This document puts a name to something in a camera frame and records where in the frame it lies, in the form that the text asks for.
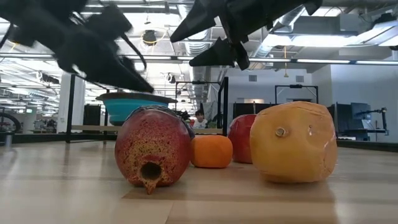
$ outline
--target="person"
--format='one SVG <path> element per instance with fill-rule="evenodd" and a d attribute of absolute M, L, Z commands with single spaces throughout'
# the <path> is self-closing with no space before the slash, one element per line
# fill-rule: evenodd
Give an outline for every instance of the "person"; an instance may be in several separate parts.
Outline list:
<path fill-rule="evenodd" d="M 195 113 L 195 117 L 197 118 L 197 120 L 193 124 L 193 128 L 206 128 L 207 120 L 205 119 L 205 115 L 203 114 L 203 112 L 198 110 Z"/>

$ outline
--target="speckled fruit skin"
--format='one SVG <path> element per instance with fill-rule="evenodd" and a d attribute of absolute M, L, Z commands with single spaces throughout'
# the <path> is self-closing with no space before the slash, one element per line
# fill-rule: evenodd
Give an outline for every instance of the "speckled fruit skin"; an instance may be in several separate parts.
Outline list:
<path fill-rule="evenodd" d="M 116 163 L 122 175 L 148 194 L 156 187 L 171 185 L 182 176 L 192 157 L 189 133 L 184 124 L 159 110 L 133 114 L 118 133 Z M 143 178 L 141 167 L 151 162 L 161 168 L 158 178 Z"/>

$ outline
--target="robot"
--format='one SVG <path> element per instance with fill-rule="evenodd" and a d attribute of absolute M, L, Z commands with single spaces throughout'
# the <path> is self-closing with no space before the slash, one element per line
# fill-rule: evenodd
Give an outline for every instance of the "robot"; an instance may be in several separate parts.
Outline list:
<path fill-rule="evenodd" d="M 266 26 L 273 28 L 276 19 L 304 5 L 312 15 L 322 5 L 322 0 L 196 0 L 187 17 L 170 37 L 172 42 L 183 40 L 216 25 L 218 16 L 226 39 L 215 44 L 190 61 L 190 65 L 229 65 L 235 62 L 241 70 L 250 65 L 242 43 L 249 41 L 248 35 Z"/>
<path fill-rule="evenodd" d="M 18 44 L 33 46 L 40 42 L 54 53 L 58 66 L 77 73 L 74 66 L 86 74 L 89 82 L 152 93 L 154 89 L 134 68 L 134 62 L 118 56 L 115 40 L 128 40 L 126 32 L 132 25 L 115 4 L 104 6 L 101 14 L 85 19 L 80 12 L 88 0 L 0 0 L 0 17 L 11 25 L 6 38 Z"/>

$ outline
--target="yellow squash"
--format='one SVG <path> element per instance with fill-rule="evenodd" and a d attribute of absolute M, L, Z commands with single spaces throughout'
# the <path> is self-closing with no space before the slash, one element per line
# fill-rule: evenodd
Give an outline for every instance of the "yellow squash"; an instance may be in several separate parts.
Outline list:
<path fill-rule="evenodd" d="M 261 111 L 250 132 L 253 164 L 271 182 L 315 182 L 335 168 L 337 144 L 327 108 L 293 102 Z"/>

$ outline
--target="hole in fruit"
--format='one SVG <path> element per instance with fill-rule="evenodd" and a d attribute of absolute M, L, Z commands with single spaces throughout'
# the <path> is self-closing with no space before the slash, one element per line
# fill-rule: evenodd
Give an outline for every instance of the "hole in fruit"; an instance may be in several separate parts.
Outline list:
<path fill-rule="evenodd" d="M 277 128 L 277 129 L 276 129 L 276 132 L 275 132 L 275 134 L 276 134 L 278 137 L 284 136 L 285 133 L 286 133 L 286 131 L 285 131 L 285 129 L 283 129 L 283 128 Z"/>
<path fill-rule="evenodd" d="M 147 162 L 141 167 L 141 175 L 144 179 L 156 180 L 160 177 L 162 168 L 153 162 Z"/>

